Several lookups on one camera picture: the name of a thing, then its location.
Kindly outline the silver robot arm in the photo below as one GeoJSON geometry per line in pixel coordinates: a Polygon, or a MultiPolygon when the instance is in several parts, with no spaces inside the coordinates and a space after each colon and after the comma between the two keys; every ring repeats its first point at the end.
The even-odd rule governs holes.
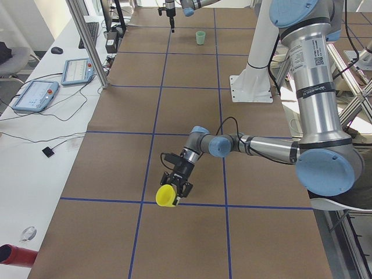
{"type": "Polygon", "coordinates": [[[301,184],[319,196],[338,196],[353,188],[364,160],[341,127],[327,53],[327,41],[339,37],[343,5],[343,1],[263,1],[259,20],[269,21],[273,33],[269,46],[280,41],[288,48],[302,138],[295,142],[242,133],[212,135],[196,126],[179,155],[160,156],[173,169],[160,181],[158,205],[175,206],[188,196],[189,176],[204,154],[224,158],[241,152],[292,164],[301,184]]]}
{"type": "MultiPolygon", "coordinates": [[[[190,17],[194,14],[197,9],[201,9],[202,7],[214,4],[219,0],[185,0],[180,1],[181,8],[184,12],[186,17],[190,17]]],[[[170,29],[173,33],[175,31],[175,22],[174,18],[176,16],[176,6],[174,0],[165,0],[162,7],[158,8],[159,16],[162,15],[162,12],[166,12],[166,16],[169,18],[170,22],[170,29]]]]}

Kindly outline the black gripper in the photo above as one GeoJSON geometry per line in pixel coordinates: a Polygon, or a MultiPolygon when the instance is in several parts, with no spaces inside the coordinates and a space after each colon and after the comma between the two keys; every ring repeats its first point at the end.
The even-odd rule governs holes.
{"type": "Polygon", "coordinates": [[[194,164],[189,161],[172,162],[173,170],[170,173],[164,172],[160,180],[160,185],[176,186],[177,199],[186,198],[193,188],[193,184],[188,179],[194,169],[194,164]]]}
{"type": "Polygon", "coordinates": [[[166,0],[166,14],[169,17],[171,32],[175,32],[174,16],[176,15],[175,0],[166,0]]]}

